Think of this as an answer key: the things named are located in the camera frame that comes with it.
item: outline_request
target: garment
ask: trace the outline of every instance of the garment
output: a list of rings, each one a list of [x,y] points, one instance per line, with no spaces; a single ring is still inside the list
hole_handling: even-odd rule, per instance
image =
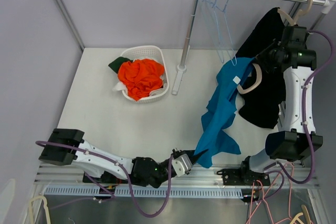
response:
[[[281,41],[284,25],[278,14],[278,8],[271,9],[257,24],[249,35],[236,57],[255,57],[273,40]],[[253,91],[242,94],[245,100],[239,114],[248,122],[263,128],[273,129],[278,121],[279,105],[286,99],[286,86],[280,69],[267,73],[262,70],[261,84]],[[248,88],[255,83],[255,71],[245,81],[242,87]]]
[[[163,65],[155,60],[143,59],[124,62],[118,71],[118,78],[126,85],[128,96],[138,101],[148,97],[151,91],[162,88],[160,76],[163,73]]]
[[[216,77],[218,86],[206,107],[208,112],[201,118],[204,133],[195,150],[195,155],[208,150],[197,161],[203,167],[211,167],[212,156],[219,152],[240,154],[236,141],[222,130],[230,127],[233,123],[236,111],[237,85],[239,81],[244,83],[252,71],[253,66],[250,64],[252,60],[238,58],[236,66],[228,61]]]
[[[125,57],[118,57],[117,59],[115,59],[113,62],[111,62],[109,64],[109,67],[115,72],[115,73],[118,73],[119,71],[119,68],[121,67],[121,65],[124,63],[124,62],[132,62],[130,59],[128,58],[125,58]]]

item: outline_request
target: white plastic basket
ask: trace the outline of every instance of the white plastic basket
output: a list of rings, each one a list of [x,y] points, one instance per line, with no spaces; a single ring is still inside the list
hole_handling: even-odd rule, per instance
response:
[[[122,94],[124,95],[124,97],[126,97],[128,100],[133,101],[135,103],[149,103],[149,102],[156,102],[158,100],[161,100],[163,96],[168,92],[168,89],[169,89],[167,67],[164,62],[161,49],[156,46],[132,47],[122,52],[120,56],[129,58],[130,60],[134,60],[134,59],[138,59],[142,57],[154,58],[158,63],[163,65],[164,67],[163,84],[166,83],[166,88],[165,90],[163,90],[161,94],[153,95],[151,97],[143,97],[139,101],[136,101],[135,99],[127,95],[128,94],[127,90],[122,91]]]

